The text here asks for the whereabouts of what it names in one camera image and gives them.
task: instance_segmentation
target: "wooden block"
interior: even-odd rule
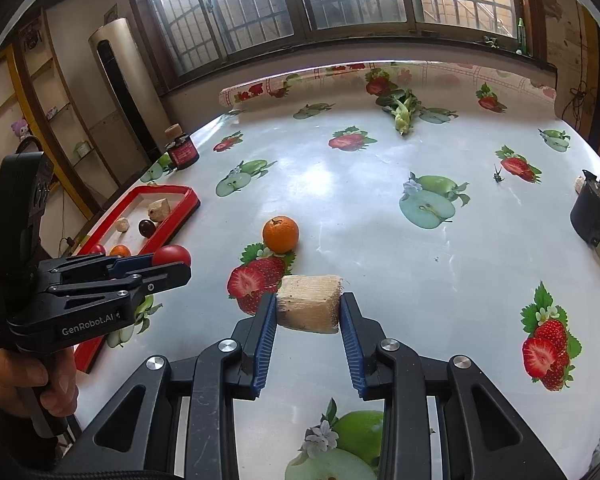
[[[164,220],[171,213],[171,207],[166,198],[161,198],[155,202],[149,204],[148,214],[149,218],[154,222],[164,222]]]
[[[169,126],[164,131],[164,136],[167,137],[169,142],[171,142],[173,139],[176,139],[177,137],[179,137],[181,135],[182,135],[182,128],[177,123],[172,126]]]
[[[338,333],[339,276],[283,276],[278,290],[278,324],[293,330]]]

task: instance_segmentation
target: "screw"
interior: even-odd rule
[[[454,357],[453,362],[454,365],[458,368],[468,368],[469,366],[471,366],[471,359],[469,359],[465,355],[457,355],[456,357]]]
[[[218,343],[218,349],[221,352],[233,352],[236,348],[238,348],[238,343],[233,339],[222,339],[222,341]]]
[[[164,358],[160,357],[159,355],[154,355],[149,357],[145,364],[149,370],[159,370],[164,366]]]
[[[382,339],[380,346],[388,352],[395,352],[398,348],[400,348],[400,343],[395,339]]]

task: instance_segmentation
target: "cable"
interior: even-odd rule
[[[60,257],[60,247],[62,246],[62,240],[66,240],[64,237],[64,187],[62,188],[62,232],[60,233],[60,241],[58,242],[58,258]]]
[[[580,132],[580,124],[581,124],[581,113],[582,113],[582,105],[584,104],[587,95],[589,94],[589,90],[587,89],[587,82],[582,79],[584,63],[583,63],[583,51],[582,51],[582,20],[580,18],[580,8],[578,7],[578,1],[574,0],[576,3],[576,10],[578,12],[578,28],[580,29],[580,82],[578,83],[577,88],[570,88],[569,92],[573,96],[571,100],[566,104],[564,110],[562,110],[562,115],[560,118],[564,120],[564,114],[568,110],[569,106],[572,108],[573,113],[573,129],[578,133]]]

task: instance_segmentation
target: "black container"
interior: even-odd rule
[[[571,210],[571,225],[587,244],[600,243],[600,182],[587,170],[582,170],[584,186]]]

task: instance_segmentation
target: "shelf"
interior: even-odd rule
[[[49,122],[53,121],[56,117],[58,117],[58,115],[60,115],[62,112],[64,112],[69,106],[71,106],[71,103],[65,104],[62,108],[60,108],[56,112],[56,114],[53,117],[51,117],[50,119],[47,119],[47,121],[49,121]]]
[[[39,78],[41,75],[43,75],[43,73],[45,73],[49,69],[51,69],[53,67],[53,65],[54,65],[54,58],[50,57],[42,64],[42,66],[39,69],[37,69],[33,74],[31,74],[31,79],[35,80],[35,79]],[[11,94],[0,105],[0,114],[3,113],[7,108],[10,108],[11,105],[13,105],[17,102],[18,102],[18,98],[16,97],[16,94],[15,93]]]
[[[50,57],[40,66],[39,69],[37,69],[33,74],[31,74],[31,79],[35,80],[35,79],[39,78],[47,70],[53,68],[53,65],[54,65],[54,58]]]
[[[87,153],[85,153],[85,154],[84,154],[84,155],[83,155],[83,156],[80,158],[80,160],[74,164],[74,168],[75,168],[75,167],[76,167],[78,164],[80,164],[80,163],[81,163],[81,162],[82,162],[82,161],[83,161],[83,160],[84,160],[84,159],[85,159],[87,156],[89,156],[89,154],[90,154],[90,153],[93,153],[94,151],[96,151],[96,150],[95,150],[94,148],[91,148],[91,149],[90,149],[90,150],[89,150]]]

